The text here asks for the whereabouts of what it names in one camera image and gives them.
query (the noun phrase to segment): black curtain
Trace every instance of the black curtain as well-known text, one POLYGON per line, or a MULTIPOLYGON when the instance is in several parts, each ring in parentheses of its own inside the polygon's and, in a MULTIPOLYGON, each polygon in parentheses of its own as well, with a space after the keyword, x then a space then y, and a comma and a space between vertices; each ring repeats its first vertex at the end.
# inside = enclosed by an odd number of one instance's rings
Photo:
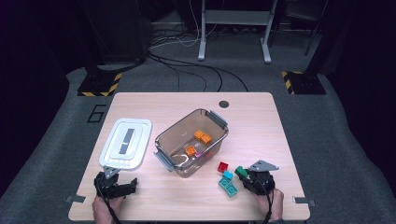
POLYGON ((331 1, 323 38, 306 69, 324 74, 349 129, 396 195, 396 14, 391 0, 331 1))
POLYGON ((49 12, 39 10, 46 8, 44 1, 34 2, 35 9, 24 1, 0 3, 0 196, 35 150, 68 91, 66 71, 52 47, 58 43, 47 39, 62 33, 55 28, 43 32, 40 24, 44 19, 50 27, 59 23, 51 17, 36 18, 49 12))

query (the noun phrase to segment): wooden table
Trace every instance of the wooden table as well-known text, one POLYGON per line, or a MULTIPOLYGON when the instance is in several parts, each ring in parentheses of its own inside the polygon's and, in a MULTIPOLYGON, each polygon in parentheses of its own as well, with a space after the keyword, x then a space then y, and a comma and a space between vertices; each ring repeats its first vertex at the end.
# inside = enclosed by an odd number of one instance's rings
POLYGON ((136 193, 122 205, 120 220, 134 221, 227 221, 263 220, 251 193, 236 175, 238 192, 232 198, 219 186, 221 161, 233 173, 237 166, 248 168, 257 160, 279 167, 272 171, 276 187, 285 193, 285 220, 307 220, 307 205, 296 204, 292 196, 304 197, 299 176, 290 154, 288 141, 276 110, 274 98, 265 92, 139 92, 118 93, 106 116, 77 195, 84 203, 73 203, 71 220, 93 220, 93 180, 103 171, 99 157, 114 123, 120 118, 149 119, 151 136, 141 166, 121 171, 119 184, 138 179, 136 193), (222 108, 220 101, 229 106, 222 108), (197 108, 214 110, 228 122, 229 134, 219 153, 189 178, 169 173, 155 157, 155 138, 197 108))

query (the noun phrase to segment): red cube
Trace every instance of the red cube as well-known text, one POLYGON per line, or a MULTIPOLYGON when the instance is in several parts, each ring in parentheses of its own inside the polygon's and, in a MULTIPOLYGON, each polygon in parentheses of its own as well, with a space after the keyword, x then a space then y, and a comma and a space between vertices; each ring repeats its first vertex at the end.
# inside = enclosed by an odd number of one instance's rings
POLYGON ((219 164, 218 171, 224 173, 227 170, 227 168, 228 168, 228 164, 221 161, 219 164))

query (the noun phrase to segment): toy block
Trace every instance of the toy block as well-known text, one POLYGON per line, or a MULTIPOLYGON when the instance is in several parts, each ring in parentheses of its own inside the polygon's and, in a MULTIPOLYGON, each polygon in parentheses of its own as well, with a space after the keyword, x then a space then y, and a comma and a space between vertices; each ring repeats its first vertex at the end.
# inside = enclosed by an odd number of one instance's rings
POLYGON ((195 157, 200 157, 200 156, 202 156, 202 154, 204 154, 202 151, 197 151, 195 153, 195 157))
POLYGON ((231 180, 227 177, 223 177, 220 181, 219 181, 219 185, 224 188, 227 189, 227 187, 231 184, 231 180))
POLYGON ((230 172, 228 172, 228 171, 224 171, 224 174, 223 174, 223 176, 225 176, 225 177, 229 178, 230 180, 232 180, 232 179, 233 179, 233 174, 232 174, 232 173, 230 173, 230 172))
POLYGON ((194 156, 197 151, 195 150, 194 146, 186 147, 186 153, 189 157, 194 156))
POLYGON ((200 141, 201 138, 202 138, 202 136, 204 136, 204 134, 205 134, 204 132, 202 132, 201 130, 198 130, 198 131, 195 132, 194 138, 195 138, 196 140, 200 141))
POLYGON ((238 192, 238 189, 233 184, 230 184, 225 191, 228 196, 233 197, 238 192))
POLYGON ((205 143, 205 144, 208 144, 210 141, 212 141, 212 137, 209 135, 209 134, 204 134, 202 137, 201 137, 201 141, 203 142, 203 143, 205 143))
POLYGON ((242 167, 242 166, 238 166, 235 169, 235 173, 240 176, 244 176, 244 177, 248 177, 248 172, 242 167))
POLYGON ((218 171, 221 172, 221 173, 224 173, 224 171, 226 171, 227 168, 228 168, 228 164, 221 161, 220 164, 219 164, 218 171))

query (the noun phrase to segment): table leg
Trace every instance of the table leg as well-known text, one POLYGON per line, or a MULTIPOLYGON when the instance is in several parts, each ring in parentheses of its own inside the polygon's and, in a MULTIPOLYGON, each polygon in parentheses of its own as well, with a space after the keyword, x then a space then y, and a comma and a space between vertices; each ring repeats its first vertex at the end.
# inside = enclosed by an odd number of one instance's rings
POLYGON ((266 63, 271 63, 271 56, 270 56, 270 51, 268 49, 268 36, 271 33, 271 26, 272 22, 274 20, 274 15, 275 15, 275 9, 276 9, 276 3, 277 0, 274 0, 272 6, 271 6, 271 11, 268 16, 268 22, 267 22, 267 27, 265 28, 265 35, 264 38, 261 38, 260 41, 262 43, 262 54, 264 56, 264 61, 266 63))
POLYGON ((205 59, 206 51, 206 19, 205 19, 205 0, 202 0, 202 25, 201 25, 201 45, 199 46, 198 61, 205 59))

